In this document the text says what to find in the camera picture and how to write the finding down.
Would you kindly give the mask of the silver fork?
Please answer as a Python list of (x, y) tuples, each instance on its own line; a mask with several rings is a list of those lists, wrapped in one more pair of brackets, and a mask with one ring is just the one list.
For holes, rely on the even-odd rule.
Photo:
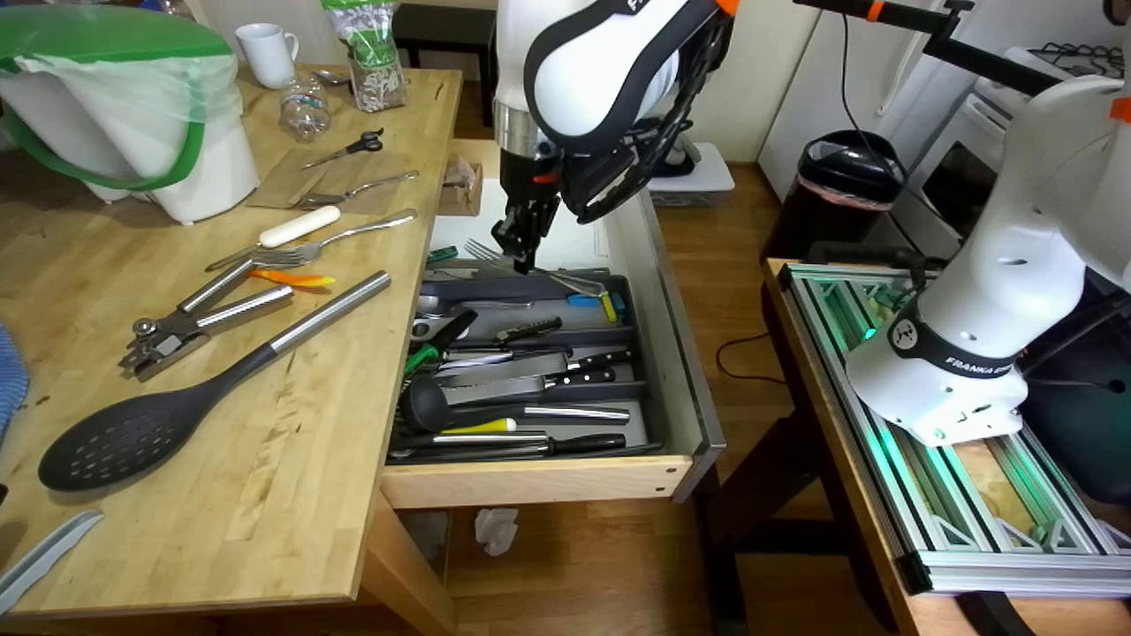
[(356, 227), (351, 227), (349, 230), (344, 230), (335, 235), (325, 238), (323, 241), (307, 242), (299, 244), (295, 248), (286, 249), (257, 249), (252, 251), (249, 258), (251, 263), (254, 263), (254, 266), (257, 266), (258, 269), (297, 269), (299, 267), (318, 261), (318, 259), (322, 257), (323, 249), (331, 243), (369, 232), (400, 226), (405, 223), (412, 222), (416, 217), (417, 210), (415, 208), (405, 208), (396, 215), (385, 217), (385, 220), (380, 220), (378, 222), (366, 223)]
[(476, 240), (466, 241), (464, 247), (477, 261), (493, 267), (493, 269), (517, 270), (517, 273), (524, 275), (533, 274), (541, 277), (549, 277), (549, 280), (556, 282), (566, 289), (592, 298), (601, 296), (607, 292), (607, 289), (601, 282), (569, 275), (562, 273), (562, 270), (538, 269), (533, 266), (528, 267), (528, 269), (523, 269), (520, 263), (515, 261), (512, 257), (499, 253), (497, 250)]

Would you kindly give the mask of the green handled utensil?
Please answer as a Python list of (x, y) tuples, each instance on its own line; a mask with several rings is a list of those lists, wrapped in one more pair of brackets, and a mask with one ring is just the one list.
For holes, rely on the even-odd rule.
[(440, 359), (442, 359), (441, 350), (435, 349), (432, 343), (421, 344), (407, 356), (402, 378), (409, 380), (420, 370), (420, 367), (431, 366)]

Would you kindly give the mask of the white mug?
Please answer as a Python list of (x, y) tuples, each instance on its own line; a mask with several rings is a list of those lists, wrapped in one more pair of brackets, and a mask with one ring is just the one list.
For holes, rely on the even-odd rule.
[(299, 40), (278, 24), (252, 23), (234, 31), (239, 48), (254, 80), (269, 89), (280, 89), (295, 80)]

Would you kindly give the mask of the clear bag of grains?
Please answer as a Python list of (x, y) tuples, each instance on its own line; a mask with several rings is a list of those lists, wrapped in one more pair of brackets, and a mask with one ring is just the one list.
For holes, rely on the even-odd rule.
[(348, 52), (353, 95), (360, 111), (404, 106), (407, 84), (392, 40), (399, 0), (319, 0)]

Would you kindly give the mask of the steel can opener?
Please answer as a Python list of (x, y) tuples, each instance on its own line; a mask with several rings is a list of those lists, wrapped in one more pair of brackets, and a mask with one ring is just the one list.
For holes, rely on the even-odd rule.
[(118, 362), (122, 373), (146, 383), (223, 330), (254, 321), (260, 315), (271, 313), (291, 302), (294, 289), (278, 284), (227, 306), (218, 306), (223, 298), (242, 285), (252, 269), (254, 263), (249, 258), (234, 263), (164, 317), (133, 323), (133, 341)]

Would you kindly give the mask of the orange peeler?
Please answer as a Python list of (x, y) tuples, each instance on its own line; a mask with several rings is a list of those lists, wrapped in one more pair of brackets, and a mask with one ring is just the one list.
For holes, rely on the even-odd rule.
[(251, 269), (249, 270), (249, 276), (300, 289), (331, 287), (336, 283), (333, 276), (296, 275), (288, 273), (288, 270)]

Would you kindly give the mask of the black handled knife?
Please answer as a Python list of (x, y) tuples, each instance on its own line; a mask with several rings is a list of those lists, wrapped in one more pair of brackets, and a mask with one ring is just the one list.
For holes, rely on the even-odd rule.
[(484, 372), (542, 375), (588, 369), (589, 367), (618, 366), (630, 361), (631, 353), (625, 350), (601, 352), (575, 360), (566, 356), (566, 352), (535, 352), (534, 354), (500, 353), (476, 356), (467, 360), (444, 362), (435, 371), (437, 377), (454, 375), (475, 375)]
[(563, 372), (532, 375), (502, 380), (465, 380), (461, 377), (437, 377), (435, 383), (444, 393), (449, 405), (484, 403), (513, 396), (541, 394), (550, 388), (575, 385), (614, 383), (618, 372), (606, 369), (576, 369)]

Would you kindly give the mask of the silver serving spoon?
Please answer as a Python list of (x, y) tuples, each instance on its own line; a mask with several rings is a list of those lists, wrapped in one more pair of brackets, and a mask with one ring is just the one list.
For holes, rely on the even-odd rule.
[(380, 188), (380, 186), (402, 184), (402, 182), (411, 181), (418, 177), (418, 170), (407, 170), (397, 174), (397, 177), (379, 178), (379, 180), (370, 181), (366, 184), (357, 184), (344, 194), (307, 194), (307, 196), (302, 196), (297, 201), (294, 201), (291, 205), (291, 209), (316, 210), (320, 207), (337, 206), (343, 204), (343, 201), (356, 198), (359, 194), (365, 194), (368, 190)]

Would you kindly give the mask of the wooden drawer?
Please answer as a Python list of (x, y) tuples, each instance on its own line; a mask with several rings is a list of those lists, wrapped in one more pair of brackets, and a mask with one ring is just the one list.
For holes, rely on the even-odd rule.
[(586, 225), (578, 225), (569, 210), (558, 210), (536, 263), (542, 269), (590, 270), (630, 307), (639, 358), (634, 366), (618, 367), (618, 386), (556, 394), (560, 403), (590, 395), (599, 404), (629, 409), (633, 416), (623, 427), (625, 448), (562, 458), (388, 463), (381, 490), (397, 510), (640, 498), (684, 502), (725, 449), (649, 194), (636, 194)]

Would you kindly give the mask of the black slotted spoon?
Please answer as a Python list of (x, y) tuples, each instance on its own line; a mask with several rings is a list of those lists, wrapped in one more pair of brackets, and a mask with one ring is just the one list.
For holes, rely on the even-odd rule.
[(388, 270), (375, 270), (206, 383), (133, 396), (92, 413), (44, 452), (38, 465), (40, 483), (52, 491), (77, 495), (161, 466), (185, 446), (202, 419), (240, 383), (363, 306), (391, 282)]

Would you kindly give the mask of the white handled utensil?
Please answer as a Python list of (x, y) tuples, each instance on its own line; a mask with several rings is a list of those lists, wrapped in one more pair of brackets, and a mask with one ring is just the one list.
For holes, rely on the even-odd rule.
[(316, 230), (331, 225), (331, 223), (338, 221), (340, 217), (342, 209), (334, 205), (322, 206), (316, 210), (307, 212), (304, 215), (300, 215), (296, 218), (262, 231), (262, 233), (258, 235), (258, 241), (254, 242), (253, 246), (239, 250), (238, 253), (231, 253), (231, 256), (226, 256), (218, 259), (218, 261), (209, 264), (205, 270), (219, 270), (225, 265), (235, 263), (239, 259), (254, 256), (254, 253), (259, 253), (259, 251), (278, 248), (284, 243), (288, 243), (316, 232)]

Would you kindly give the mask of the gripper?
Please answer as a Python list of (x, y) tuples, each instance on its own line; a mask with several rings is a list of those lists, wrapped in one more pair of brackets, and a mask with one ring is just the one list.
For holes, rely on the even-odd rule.
[(542, 158), (500, 154), (500, 184), (506, 216), (491, 229), (501, 253), (516, 257), (516, 270), (526, 275), (536, 266), (539, 244), (560, 206), (560, 155)]

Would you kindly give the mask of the black handled utensil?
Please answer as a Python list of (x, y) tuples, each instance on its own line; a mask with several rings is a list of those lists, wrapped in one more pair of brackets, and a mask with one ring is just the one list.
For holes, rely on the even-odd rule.
[(550, 456), (616, 452), (625, 435), (582, 435), (556, 439), (544, 431), (476, 432), (476, 435), (418, 435), (392, 440), (392, 459), (399, 462), (473, 462), (473, 459), (550, 458)]

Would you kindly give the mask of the white stove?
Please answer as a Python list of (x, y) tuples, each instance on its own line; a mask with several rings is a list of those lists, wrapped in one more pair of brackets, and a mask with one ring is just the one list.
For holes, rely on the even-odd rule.
[[(1043, 48), (1009, 48), (1003, 55), (1059, 80), (1124, 77), (1119, 45), (1047, 42)], [(978, 78), (956, 101), (910, 174), (910, 196), (892, 212), (913, 249), (946, 259), (961, 249), (998, 180), (1005, 130), (1029, 100), (1001, 83)]]

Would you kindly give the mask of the white plastic container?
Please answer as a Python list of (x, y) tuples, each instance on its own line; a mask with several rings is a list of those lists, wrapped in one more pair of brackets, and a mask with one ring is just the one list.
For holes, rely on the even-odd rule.
[(655, 207), (717, 207), (734, 192), (735, 181), (722, 154), (709, 141), (696, 141), (698, 161), (687, 177), (655, 177), (648, 194)]

